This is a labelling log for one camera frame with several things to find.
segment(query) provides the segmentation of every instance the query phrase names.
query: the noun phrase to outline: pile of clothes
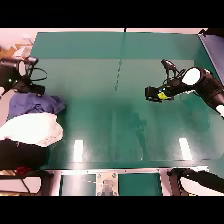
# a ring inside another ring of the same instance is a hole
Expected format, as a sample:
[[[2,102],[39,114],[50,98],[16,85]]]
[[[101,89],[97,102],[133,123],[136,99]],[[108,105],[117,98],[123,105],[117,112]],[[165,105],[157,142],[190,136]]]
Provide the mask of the pile of clothes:
[[[0,170],[21,166],[38,169],[44,165],[49,157],[48,146],[63,137],[56,114],[64,108],[60,97],[16,93],[9,105],[13,118],[0,127]]]

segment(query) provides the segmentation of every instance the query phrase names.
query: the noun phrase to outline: white cloth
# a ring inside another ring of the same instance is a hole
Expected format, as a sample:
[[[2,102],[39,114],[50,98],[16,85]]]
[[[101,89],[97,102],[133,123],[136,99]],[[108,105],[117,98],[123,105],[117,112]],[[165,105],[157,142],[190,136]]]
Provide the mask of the white cloth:
[[[57,116],[50,113],[24,114],[7,121],[0,128],[0,140],[6,138],[26,144],[47,147],[63,136]]]

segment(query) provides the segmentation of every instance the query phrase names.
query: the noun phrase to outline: metal frame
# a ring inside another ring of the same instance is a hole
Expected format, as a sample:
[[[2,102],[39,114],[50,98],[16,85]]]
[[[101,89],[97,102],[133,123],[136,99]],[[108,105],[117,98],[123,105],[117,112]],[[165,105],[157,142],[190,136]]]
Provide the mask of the metal frame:
[[[91,170],[46,170],[54,174],[51,187],[51,196],[59,196],[60,183],[62,175],[88,175],[99,173],[117,173],[117,174],[134,174],[134,173],[159,173],[160,182],[162,187],[163,196],[171,196],[171,187],[167,172],[177,167],[170,168],[138,168],[138,169],[91,169]],[[178,167],[178,168],[191,168],[195,171],[208,170],[208,166],[195,166],[195,167]]]

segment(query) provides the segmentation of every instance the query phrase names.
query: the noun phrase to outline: green table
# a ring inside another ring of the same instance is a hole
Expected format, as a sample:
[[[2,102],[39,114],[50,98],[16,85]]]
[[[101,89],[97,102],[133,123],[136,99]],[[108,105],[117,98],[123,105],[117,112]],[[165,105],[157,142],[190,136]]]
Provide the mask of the green table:
[[[48,95],[62,96],[62,141],[51,146],[46,169],[113,169],[209,165],[222,174],[224,125],[199,97],[157,104],[145,87],[165,80],[162,59],[179,69],[216,71],[197,35],[162,33],[38,33],[32,56],[48,72]],[[33,78],[41,77],[35,71]],[[188,142],[192,160],[180,139]],[[80,162],[74,143],[83,140]]]

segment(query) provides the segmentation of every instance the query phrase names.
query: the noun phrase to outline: white wall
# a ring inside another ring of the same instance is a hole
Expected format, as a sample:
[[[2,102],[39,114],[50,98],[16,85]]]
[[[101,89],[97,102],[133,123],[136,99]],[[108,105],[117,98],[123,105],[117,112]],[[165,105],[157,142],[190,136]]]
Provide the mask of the white wall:
[[[130,32],[168,32],[196,34],[202,28],[128,28]],[[0,46],[8,49],[15,43],[27,43],[23,36],[27,35],[34,41],[37,32],[60,31],[123,31],[124,28],[0,28]]]

